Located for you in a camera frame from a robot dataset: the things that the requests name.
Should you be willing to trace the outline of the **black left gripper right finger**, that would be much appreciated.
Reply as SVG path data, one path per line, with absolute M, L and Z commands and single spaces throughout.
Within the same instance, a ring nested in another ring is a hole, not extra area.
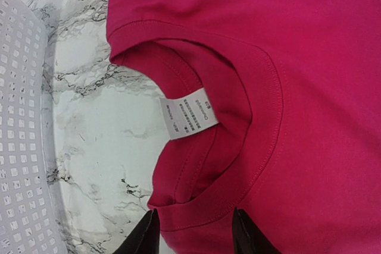
M 237 254 L 279 254 L 243 209 L 234 210 L 232 233 L 234 250 Z

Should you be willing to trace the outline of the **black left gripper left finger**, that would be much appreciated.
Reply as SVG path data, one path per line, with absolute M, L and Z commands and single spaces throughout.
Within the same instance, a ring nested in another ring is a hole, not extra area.
M 118 248 L 118 254 L 158 254 L 160 220 L 156 209 L 148 211 Z

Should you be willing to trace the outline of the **magenta t-shirt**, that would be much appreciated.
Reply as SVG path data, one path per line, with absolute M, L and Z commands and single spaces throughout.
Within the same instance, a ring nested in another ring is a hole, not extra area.
M 380 0 L 109 0 L 113 64 L 218 124 L 166 144 L 148 202 L 176 253 L 380 252 Z

